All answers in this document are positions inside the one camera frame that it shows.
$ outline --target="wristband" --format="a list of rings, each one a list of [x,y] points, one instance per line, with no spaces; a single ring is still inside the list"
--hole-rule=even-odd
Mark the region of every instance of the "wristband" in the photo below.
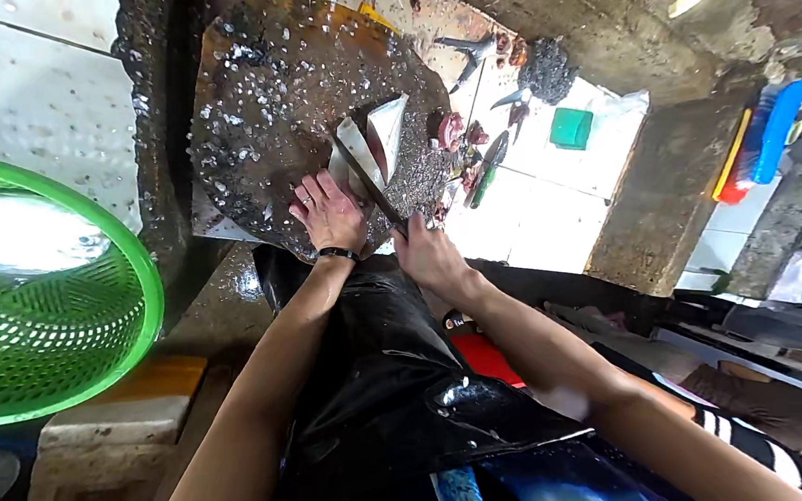
[[[319,256],[342,256],[348,257],[349,259],[353,260],[355,263],[361,261],[361,256],[349,251],[348,249],[342,249],[341,247],[324,247],[318,253]]]

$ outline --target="green basket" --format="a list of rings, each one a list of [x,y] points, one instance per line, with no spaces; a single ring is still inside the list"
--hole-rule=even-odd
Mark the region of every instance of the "green basket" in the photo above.
[[[0,193],[53,200],[112,242],[80,268],[0,275],[0,424],[6,424],[79,404],[135,366],[160,330],[163,288],[141,242],[92,200],[3,162]]]

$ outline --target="wet surface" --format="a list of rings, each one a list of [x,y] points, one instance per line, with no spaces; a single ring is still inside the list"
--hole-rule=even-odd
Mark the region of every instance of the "wet surface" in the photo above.
[[[212,357],[226,347],[252,348],[271,325],[253,261],[255,245],[238,243],[218,265],[158,353]]]
[[[434,211],[450,158],[429,136],[450,104],[440,77],[391,30],[326,2],[240,1],[209,26],[201,54],[189,152],[209,197],[241,228],[312,258],[288,211],[291,185],[326,167],[344,117],[365,130],[366,113],[402,92],[410,100],[385,194],[403,217]],[[374,211],[369,251],[388,228]]]

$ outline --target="knife blade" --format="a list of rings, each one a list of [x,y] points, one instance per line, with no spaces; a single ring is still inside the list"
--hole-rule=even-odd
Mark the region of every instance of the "knife blade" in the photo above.
[[[388,222],[392,223],[395,226],[395,229],[404,235],[407,238],[407,219],[402,218],[395,208],[392,207],[392,204],[388,202],[386,196],[382,194],[379,188],[373,183],[373,179],[370,176],[367,176],[367,173],[364,172],[363,167],[360,163],[358,163],[357,159],[354,155],[351,154],[349,148],[346,147],[340,141],[340,138],[333,133],[333,142],[336,143],[336,148],[339,150],[342,158],[346,161],[348,165],[351,166],[351,169],[357,174],[357,176],[361,179],[361,184],[363,184],[363,188],[367,190],[367,194],[370,195],[370,198],[376,203],[376,206],[380,208],[383,214],[386,215]]]

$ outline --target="white tile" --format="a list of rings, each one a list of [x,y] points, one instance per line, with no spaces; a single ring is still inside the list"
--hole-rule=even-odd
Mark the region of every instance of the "white tile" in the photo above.
[[[0,21],[110,52],[119,0],[0,0]]]
[[[518,91],[518,68],[506,65],[502,69],[497,68],[496,57],[485,60],[485,72],[479,82],[479,93],[475,96],[472,106],[472,121],[478,120],[482,128],[488,135],[487,144],[479,146],[479,150],[484,154],[491,142],[493,142],[502,131],[507,129],[511,104],[498,106],[491,109],[500,99],[507,97],[513,92]],[[512,139],[515,135],[515,128],[510,129],[510,151],[514,148]]]
[[[701,271],[702,269],[718,269],[730,272],[741,249],[748,241],[745,233],[704,230],[695,245],[686,269]]]
[[[559,106],[532,100],[531,116],[504,165],[577,191],[610,199],[627,165],[644,112],[633,112],[600,88],[578,78]],[[556,108],[589,109],[593,126],[585,151],[563,150],[549,142]]]
[[[713,290],[719,275],[709,273],[699,273],[694,271],[684,271],[680,279],[676,282],[676,289],[682,290]]]
[[[773,182],[768,185],[754,186],[741,203],[735,205],[718,203],[705,229],[750,234],[781,181],[781,176],[775,176]]]
[[[445,233],[463,256],[506,261],[518,224],[525,215],[525,200],[532,199],[535,179],[499,168],[477,209],[466,209],[466,194],[458,190],[447,214]]]
[[[97,199],[138,233],[131,93],[118,60],[0,25],[0,160]]]
[[[608,216],[605,201],[546,181],[531,185],[530,199],[516,206],[523,214],[510,266],[583,273]]]

